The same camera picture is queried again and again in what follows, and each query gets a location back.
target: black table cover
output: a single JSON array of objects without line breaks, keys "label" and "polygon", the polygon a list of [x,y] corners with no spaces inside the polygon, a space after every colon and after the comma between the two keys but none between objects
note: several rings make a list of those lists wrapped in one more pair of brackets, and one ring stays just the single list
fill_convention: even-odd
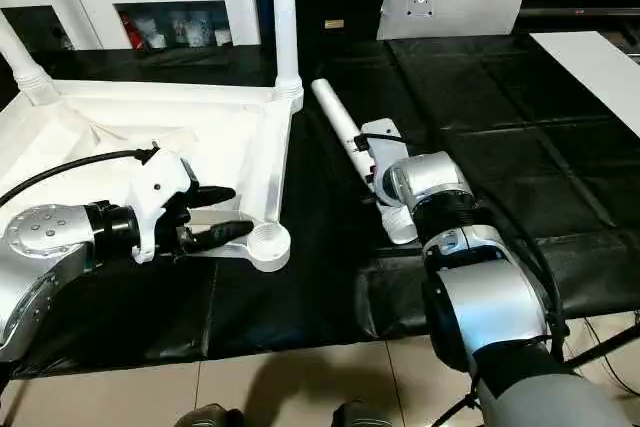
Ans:
[{"label": "black table cover", "polygon": [[[322,55],[315,75],[357,123],[390,117],[424,145],[411,153],[445,148],[503,199],[539,241],[570,317],[640,308],[640,140],[531,38],[369,42]],[[246,47],[38,60],[55,78],[272,85],[270,57]],[[6,69],[0,78],[8,99]],[[428,332],[419,247],[386,239],[310,89],[293,118],[281,221],[291,260],[273,274],[190,259],[107,265],[79,279],[56,299],[16,376]]]}]

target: white tube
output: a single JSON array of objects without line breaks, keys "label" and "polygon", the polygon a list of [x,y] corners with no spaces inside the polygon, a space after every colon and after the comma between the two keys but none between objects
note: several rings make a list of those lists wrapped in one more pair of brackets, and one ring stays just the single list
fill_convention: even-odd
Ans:
[{"label": "white tube", "polygon": [[356,127],[355,122],[347,112],[347,109],[344,108],[342,102],[340,102],[329,82],[325,79],[314,80],[311,83],[311,90],[313,90],[316,99],[318,99],[324,115],[331,122],[333,130],[340,139],[342,147],[344,147],[353,166],[358,171],[360,178],[373,192],[373,185],[368,183],[365,178],[372,173],[371,169],[375,162],[369,152],[360,152],[353,141],[354,137],[360,135],[360,129]]},{"label": "white tube", "polygon": [[303,90],[298,73],[296,0],[273,0],[273,10],[278,59],[276,94],[280,97],[301,99]]},{"label": "white tube", "polygon": [[[311,90],[313,90],[322,111],[329,119],[360,178],[369,190],[374,192],[373,183],[367,182],[366,178],[373,173],[372,168],[375,166],[375,161],[369,152],[360,152],[353,140],[354,137],[360,135],[360,129],[340,102],[329,82],[325,79],[315,80],[311,83]],[[407,206],[389,207],[378,202],[377,207],[382,216],[382,226],[394,244],[406,244],[418,237]]]},{"label": "white tube", "polygon": [[33,105],[47,105],[60,100],[51,77],[33,60],[2,11],[0,53],[13,70],[18,87],[29,97]]}]

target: robotic arm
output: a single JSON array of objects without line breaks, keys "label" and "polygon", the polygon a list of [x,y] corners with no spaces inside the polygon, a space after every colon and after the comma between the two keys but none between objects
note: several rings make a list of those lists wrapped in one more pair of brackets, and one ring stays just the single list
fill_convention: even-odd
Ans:
[{"label": "robotic arm", "polygon": [[597,387],[547,351],[550,316],[530,270],[507,248],[449,155],[409,157],[383,138],[394,131],[389,119],[365,124],[356,144],[375,160],[378,198],[409,208],[423,245],[434,350],[449,367],[471,375],[474,392],[467,400],[477,393],[485,425],[631,425]]},{"label": "robotic arm", "polygon": [[41,205],[7,225],[0,239],[0,363],[24,355],[60,289],[104,262],[180,257],[251,232],[253,223],[246,221],[191,232],[188,209],[229,200],[234,190],[201,187],[173,152],[156,147],[148,154],[126,205]]}]

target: beige tile floor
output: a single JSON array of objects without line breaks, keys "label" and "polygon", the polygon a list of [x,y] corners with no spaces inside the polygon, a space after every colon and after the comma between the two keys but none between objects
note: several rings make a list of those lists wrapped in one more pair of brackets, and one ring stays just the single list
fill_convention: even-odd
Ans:
[{"label": "beige tile floor", "polygon": [[[633,315],[593,318],[602,340],[631,325]],[[594,341],[571,321],[567,355]],[[640,389],[640,342],[610,356],[619,375]],[[599,361],[581,369],[640,421],[640,400],[626,395]],[[444,366],[428,337],[298,350],[222,361],[12,382],[0,420],[16,427],[171,427],[196,406],[217,402],[246,413],[251,427],[329,427],[342,402],[375,405],[398,427],[428,427],[467,392],[468,378]],[[475,427],[477,411],[448,427]]]}]

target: black fabric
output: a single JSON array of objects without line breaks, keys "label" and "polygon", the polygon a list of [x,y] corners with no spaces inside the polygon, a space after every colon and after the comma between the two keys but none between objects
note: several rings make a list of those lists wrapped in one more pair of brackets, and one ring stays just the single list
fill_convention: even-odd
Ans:
[{"label": "black fabric", "polygon": [[[316,70],[356,123],[392,118],[501,196],[541,243],[569,316],[640,308],[640,140],[533,40],[369,42],[321,53]],[[241,47],[38,60],[56,78],[264,86],[274,80],[271,55]],[[6,69],[0,79],[9,98]],[[391,245],[366,198],[307,89],[289,142],[281,220],[293,243],[284,269],[264,274],[230,259],[107,265],[55,300],[16,375],[428,332],[419,246]]]}]

